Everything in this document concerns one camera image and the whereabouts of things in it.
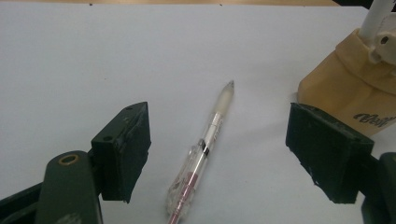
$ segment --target white surface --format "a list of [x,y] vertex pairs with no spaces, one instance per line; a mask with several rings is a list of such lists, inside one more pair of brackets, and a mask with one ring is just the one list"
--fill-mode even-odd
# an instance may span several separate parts
[[[166,191],[221,88],[235,96],[182,223],[361,223],[285,146],[299,81],[367,13],[361,7],[0,3],[0,198],[42,181],[47,162],[148,101],[152,145],[130,204],[105,223],[165,223]],[[393,150],[394,127],[374,137]]]

